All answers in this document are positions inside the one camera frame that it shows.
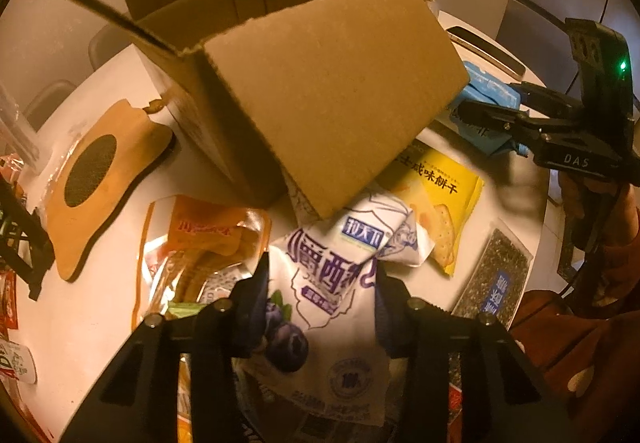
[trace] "screw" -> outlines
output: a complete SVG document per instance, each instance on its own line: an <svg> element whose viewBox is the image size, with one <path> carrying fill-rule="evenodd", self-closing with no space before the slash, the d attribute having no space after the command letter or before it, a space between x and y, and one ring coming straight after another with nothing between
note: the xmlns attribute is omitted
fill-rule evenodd
<svg viewBox="0 0 640 443"><path fill-rule="evenodd" d="M219 298L217 301L213 303L213 307L218 311L220 311L221 313L224 313L225 311L229 311L231 308L233 308L233 306L234 306L234 303L229 298Z"/></svg>
<svg viewBox="0 0 640 443"><path fill-rule="evenodd" d="M157 328L162 324L164 317L159 313L152 313L151 315L147 315L145 317L145 326L150 328Z"/></svg>
<svg viewBox="0 0 640 443"><path fill-rule="evenodd" d="M420 297L412 297L406 301L406 304L409 306L409 309L413 311L420 311L427 306L427 303Z"/></svg>
<svg viewBox="0 0 640 443"><path fill-rule="evenodd" d="M491 326L495 324L496 318L495 318L495 315L492 315L491 313L487 313L486 311L482 311L481 313L478 314L478 320L480 321L480 324L484 324L485 326Z"/></svg>

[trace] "blueberry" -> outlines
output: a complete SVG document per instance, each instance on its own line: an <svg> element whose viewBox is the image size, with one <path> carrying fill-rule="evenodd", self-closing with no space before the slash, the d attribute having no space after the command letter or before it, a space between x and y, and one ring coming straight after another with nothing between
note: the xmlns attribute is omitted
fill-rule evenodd
<svg viewBox="0 0 640 443"><path fill-rule="evenodd" d="M284 322L278 327L264 353L273 367L283 373L299 370L308 354L309 343L304 333L291 322Z"/></svg>
<svg viewBox="0 0 640 443"><path fill-rule="evenodd" d="M282 310L278 307L277 304L274 304L273 302L271 302L271 300L267 301L266 317L267 317L267 326L264 330L264 336L267 337L267 340L271 340L276 330L284 322L284 318L282 316Z"/></svg>

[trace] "gray chair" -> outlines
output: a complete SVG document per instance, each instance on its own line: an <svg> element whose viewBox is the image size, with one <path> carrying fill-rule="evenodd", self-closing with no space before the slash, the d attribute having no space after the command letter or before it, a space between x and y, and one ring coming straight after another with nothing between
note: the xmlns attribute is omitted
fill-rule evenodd
<svg viewBox="0 0 640 443"><path fill-rule="evenodd" d="M56 80L40 91L24 110L24 116L31 127L39 130L74 89L76 85L68 80Z"/></svg>
<svg viewBox="0 0 640 443"><path fill-rule="evenodd" d="M107 24L89 41L89 61L94 71L125 49L131 41L120 28Z"/></svg>

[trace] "blue logo label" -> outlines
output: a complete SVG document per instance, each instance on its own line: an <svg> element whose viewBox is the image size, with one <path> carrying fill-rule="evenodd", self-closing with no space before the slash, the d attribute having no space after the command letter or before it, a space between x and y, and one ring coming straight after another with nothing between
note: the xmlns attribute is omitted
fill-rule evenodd
<svg viewBox="0 0 640 443"><path fill-rule="evenodd" d="M489 295L484 300L484 304L480 311L497 315L502 306L502 301L509 290L509 276L503 271L499 271L495 277L494 285L492 285Z"/></svg>
<svg viewBox="0 0 640 443"><path fill-rule="evenodd" d="M342 233L363 245L370 246L373 249L379 249L385 238L385 232L367 225L362 221L358 221L351 216L347 217L347 221L342 227Z"/></svg>

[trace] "blue snack bag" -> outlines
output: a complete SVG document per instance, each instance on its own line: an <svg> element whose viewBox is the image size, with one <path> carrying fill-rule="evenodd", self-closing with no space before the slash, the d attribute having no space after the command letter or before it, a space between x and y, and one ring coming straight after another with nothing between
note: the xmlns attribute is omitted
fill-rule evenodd
<svg viewBox="0 0 640 443"><path fill-rule="evenodd" d="M458 134L474 144L488 156L514 150L520 156L527 155L527 148L513 141L506 133L489 131L465 124L458 116L458 106L464 100L496 104L507 109L520 108L520 94L504 82L482 70L469 61L463 61L469 73L470 82L460 94L447 106L449 119L458 129Z"/></svg>

